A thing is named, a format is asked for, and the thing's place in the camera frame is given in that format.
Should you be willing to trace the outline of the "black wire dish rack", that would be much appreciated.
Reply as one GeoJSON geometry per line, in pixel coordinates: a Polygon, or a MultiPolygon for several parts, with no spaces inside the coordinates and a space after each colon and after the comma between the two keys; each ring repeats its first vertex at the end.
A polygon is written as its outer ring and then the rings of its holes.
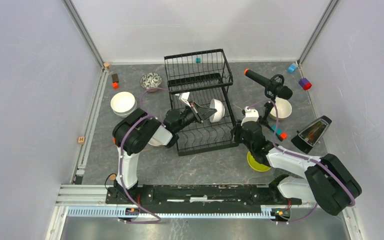
{"type": "Polygon", "coordinates": [[[228,97],[233,74],[221,48],[164,57],[164,69],[172,109],[181,112],[185,104],[175,94],[190,92],[189,101],[210,108],[212,99],[222,101],[225,114],[219,122],[205,120],[191,123],[178,133],[176,149],[179,156],[188,156],[238,146],[231,131],[236,120],[228,97]]]}

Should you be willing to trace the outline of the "lime green bowl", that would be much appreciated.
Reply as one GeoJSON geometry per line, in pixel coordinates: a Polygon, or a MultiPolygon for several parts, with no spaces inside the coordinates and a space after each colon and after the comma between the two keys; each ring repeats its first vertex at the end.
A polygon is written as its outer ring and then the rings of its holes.
{"type": "Polygon", "coordinates": [[[270,166],[264,165],[262,163],[258,163],[255,158],[252,156],[251,152],[248,151],[246,156],[248,165],[257,172],[267,172],[271,169],[270,166]]]}

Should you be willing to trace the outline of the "beige ceramic bowl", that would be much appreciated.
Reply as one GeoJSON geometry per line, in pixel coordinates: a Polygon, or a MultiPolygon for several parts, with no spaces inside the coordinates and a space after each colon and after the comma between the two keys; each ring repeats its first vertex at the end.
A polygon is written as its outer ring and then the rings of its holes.
{"type": "Polygon", "coordinates": [[[276,120],[277,118],[280,121],[285,120],[292,114],[292,105],[288,100],[276,97],[275,106],[276,108],[273,107],[269,113],[269,117],[273,120],[276,120]]]}

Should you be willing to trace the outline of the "patterned cream bowl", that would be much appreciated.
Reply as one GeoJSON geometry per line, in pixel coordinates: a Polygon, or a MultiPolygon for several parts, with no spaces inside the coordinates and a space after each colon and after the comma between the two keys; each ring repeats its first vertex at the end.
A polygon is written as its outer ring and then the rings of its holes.
{"type": "Polygon", "coordinates": [[[162,145],[159,141],[155,140],[154,138],[151,138],[148,144],[153,147],[160,147],[162,145]]]}

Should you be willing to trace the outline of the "pink floral bowl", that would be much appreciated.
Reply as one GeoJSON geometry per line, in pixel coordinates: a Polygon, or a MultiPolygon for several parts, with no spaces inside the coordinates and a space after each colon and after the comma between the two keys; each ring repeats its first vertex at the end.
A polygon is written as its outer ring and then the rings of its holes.
{"type": "Polygon", "coordinates": [[[144,74],[139,83],[142,88],[148,90],[149,92],[156,92],[160,85],[162,84],[162,77],[154,72],[144,74]]]}

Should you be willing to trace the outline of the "white bowl grey rim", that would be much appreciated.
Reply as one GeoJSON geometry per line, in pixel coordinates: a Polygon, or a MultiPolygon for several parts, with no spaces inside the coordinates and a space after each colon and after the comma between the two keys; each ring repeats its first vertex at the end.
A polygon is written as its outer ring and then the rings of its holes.
{"type": "Polygon", "coordinates": [[[131,113],[133,113],[135,110],[137,109],[136,106],[132,107],[131,109],[127,110],[127,111],[116,111],[115,109],[113,109],[112,111],[114,112],[114,114],[116,114],[117,116],[121,117],[121,118],[126,118],[128,115],[130,115],[131,113]]]}

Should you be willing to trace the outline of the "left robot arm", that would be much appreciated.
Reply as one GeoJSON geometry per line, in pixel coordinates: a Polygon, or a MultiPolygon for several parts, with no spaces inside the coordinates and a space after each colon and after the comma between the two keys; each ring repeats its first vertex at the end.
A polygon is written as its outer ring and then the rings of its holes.
{"type": "Polygon", "coordinates": [[[162,122],[141,108],[119,122],[112,131],[119,157],[114,181],[119,199],[125,204],[136,200],[139,156],[151,139],[171,148],[179,140],[178,132],[192,123],[203,123],[218,112],[217,108],[204,107],[192,101],[183,111],[168,110],[162,122]]]}

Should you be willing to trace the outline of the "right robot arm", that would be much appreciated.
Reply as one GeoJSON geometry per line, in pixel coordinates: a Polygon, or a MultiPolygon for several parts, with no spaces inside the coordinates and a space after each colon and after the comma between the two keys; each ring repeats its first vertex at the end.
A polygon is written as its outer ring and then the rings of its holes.
{"type": "Polygon", "coordinates": [[[231,130],[232,140],[247,147],[249,165],[256,169],[282,169],[292,176],[274,181],[269,199],[282,204],[287,199],[315,203],[330,215],[336,216],[356,203],[363,190],[341,160],[334,154],[311,156],[290,151],[267,140],[262,126],[256,121],[238,121],[231,130]]]}

